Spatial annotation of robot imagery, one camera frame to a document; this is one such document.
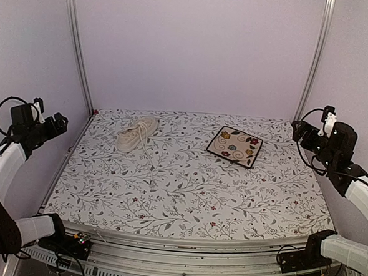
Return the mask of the cream lace sneaker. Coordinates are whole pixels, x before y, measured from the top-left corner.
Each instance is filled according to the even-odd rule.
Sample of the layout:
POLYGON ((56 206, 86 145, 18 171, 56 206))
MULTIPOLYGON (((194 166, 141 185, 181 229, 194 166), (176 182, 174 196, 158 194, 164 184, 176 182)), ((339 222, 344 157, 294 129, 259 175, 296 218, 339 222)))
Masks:
POLYGON ((148 138, 157 130, 158 120, 154 117, 142 117, 118 132, 117 149, 120 152, 131 152, 139 144, 144 146, 148 138))

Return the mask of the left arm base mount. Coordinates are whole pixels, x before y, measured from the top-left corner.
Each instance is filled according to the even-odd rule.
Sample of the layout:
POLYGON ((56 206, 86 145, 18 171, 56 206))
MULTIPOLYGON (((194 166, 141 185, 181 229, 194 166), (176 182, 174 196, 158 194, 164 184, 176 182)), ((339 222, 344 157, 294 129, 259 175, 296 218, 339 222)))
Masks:
POLYGON ((79 232, 75 235, 51 235, 41 238, 38 246, 53 252, 66 252, 72 254, 75 258, 87 261, 91 252, 91 235, 79 232))

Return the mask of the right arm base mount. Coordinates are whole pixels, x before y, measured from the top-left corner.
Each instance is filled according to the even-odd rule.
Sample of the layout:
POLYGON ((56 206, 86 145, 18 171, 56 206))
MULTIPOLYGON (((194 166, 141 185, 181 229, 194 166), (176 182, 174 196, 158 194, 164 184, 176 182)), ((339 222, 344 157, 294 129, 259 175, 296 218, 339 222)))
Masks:
POLYGON ((284 245, 276 254, 276 262, 282 273, 300 272, 330 266, 332 260, 318 255, 309 255, 304 249, 284 245))

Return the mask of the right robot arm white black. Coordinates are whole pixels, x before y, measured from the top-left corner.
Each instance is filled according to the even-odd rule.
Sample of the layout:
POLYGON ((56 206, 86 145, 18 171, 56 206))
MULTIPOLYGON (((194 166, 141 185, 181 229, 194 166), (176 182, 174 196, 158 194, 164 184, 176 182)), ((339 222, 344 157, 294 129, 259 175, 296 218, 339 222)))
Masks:
MULTIPOLYGON (((293 141, 311 151, 324 167, 324 174, 341 197, 354 205, 368 221, 368 173, 352 162, 357 133, 343 122, 319 135, 319 129, 305 121, 292 123, 293 141)), ((307 239, 299 262, 311 269, 333 260, 368 276, 368 245, 351 241, 336 231, 323 230, 307 239)))

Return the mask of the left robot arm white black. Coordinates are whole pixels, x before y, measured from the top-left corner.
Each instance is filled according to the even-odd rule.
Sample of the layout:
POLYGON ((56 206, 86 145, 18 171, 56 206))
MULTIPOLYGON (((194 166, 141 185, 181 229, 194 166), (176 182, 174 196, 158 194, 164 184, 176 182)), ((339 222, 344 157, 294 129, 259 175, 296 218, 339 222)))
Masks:
POLYGON ((57 214, 46 214, 14 220, 4 205, 8 190, 23 164, 33 151, 45 142, 60 136, 67 130, 68 118, 60 113, 44 117, 41 98, 27 102, 15 97, 20 104, 11 107, 11 125, 0 143, 0 255, 7 261, 21 249, 40 239, 58 252, 70 247, 70 237, 65 234, 61 218, 57 214))

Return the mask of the white shoelace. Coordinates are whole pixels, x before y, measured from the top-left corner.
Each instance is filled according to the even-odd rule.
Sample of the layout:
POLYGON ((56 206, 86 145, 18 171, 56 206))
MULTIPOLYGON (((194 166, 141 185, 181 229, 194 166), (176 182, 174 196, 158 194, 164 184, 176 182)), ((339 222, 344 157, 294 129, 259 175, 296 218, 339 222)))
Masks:
POLYGON ((137 124, 138 127, 138 136, 140 139, 140 145, 142 146, 143 149, 143 153, 145 155, 145 157, 147 158, 147 169, 149 171, 149 176, 150 176, 150 182, 148 183, 149 185, 153 184, 153 169, 152 167, 154 167, 153 161, 151 160, 149 154, 148 154, 148 150, 146 147, 146 143, 148 141, 148 130, 147 130, 147 125, 144 122, 139 122, 137 124))

